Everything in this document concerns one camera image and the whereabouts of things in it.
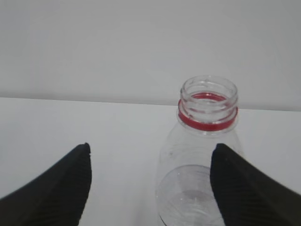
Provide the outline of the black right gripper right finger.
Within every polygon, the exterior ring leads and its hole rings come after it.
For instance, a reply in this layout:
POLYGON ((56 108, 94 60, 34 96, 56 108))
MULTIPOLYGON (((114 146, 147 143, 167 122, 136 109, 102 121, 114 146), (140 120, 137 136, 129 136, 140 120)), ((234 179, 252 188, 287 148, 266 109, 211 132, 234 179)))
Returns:
POLYGON ((212 153, 210 183, 227 226, 299 226, 301 196, 225 144, 212 153))

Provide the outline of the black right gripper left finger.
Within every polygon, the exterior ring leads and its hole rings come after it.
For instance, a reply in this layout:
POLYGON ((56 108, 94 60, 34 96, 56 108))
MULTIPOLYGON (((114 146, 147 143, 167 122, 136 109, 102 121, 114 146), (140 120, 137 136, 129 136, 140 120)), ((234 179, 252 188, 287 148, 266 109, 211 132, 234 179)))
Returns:
POLYGON ((91 151, 80 144, 0 200, 2 226, 77 226, 92 183, 91 151))

